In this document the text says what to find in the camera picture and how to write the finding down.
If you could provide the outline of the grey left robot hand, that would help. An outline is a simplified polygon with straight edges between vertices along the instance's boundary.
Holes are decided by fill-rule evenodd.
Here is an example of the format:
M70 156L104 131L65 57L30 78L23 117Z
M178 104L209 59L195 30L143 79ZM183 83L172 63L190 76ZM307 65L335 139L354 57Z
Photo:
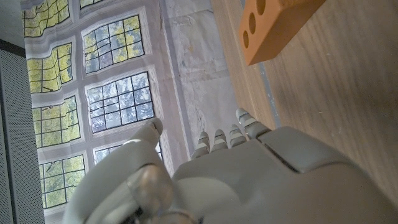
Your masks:
M396 223L397 208L336 149L246 110L229 134L201 133L170 175L152 118L78 184L64 223Z

